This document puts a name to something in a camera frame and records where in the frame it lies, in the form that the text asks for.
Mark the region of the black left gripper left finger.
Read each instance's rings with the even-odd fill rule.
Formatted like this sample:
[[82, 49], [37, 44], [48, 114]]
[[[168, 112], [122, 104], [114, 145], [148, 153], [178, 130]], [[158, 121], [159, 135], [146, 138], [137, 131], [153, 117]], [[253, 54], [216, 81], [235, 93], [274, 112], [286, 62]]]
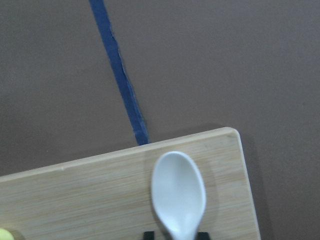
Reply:
[[154, 240], [155, 232], [154, 231], [145, 231], [143, 233], [143, 240]]

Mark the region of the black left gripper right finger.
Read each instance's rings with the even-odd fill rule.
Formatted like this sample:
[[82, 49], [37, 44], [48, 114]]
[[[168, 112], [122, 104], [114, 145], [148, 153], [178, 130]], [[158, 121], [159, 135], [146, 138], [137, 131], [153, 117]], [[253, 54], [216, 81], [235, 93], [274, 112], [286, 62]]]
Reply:
[[208, 232], [198, 232], [196, 239], [197, 240], [210, 240], [210, 234]]

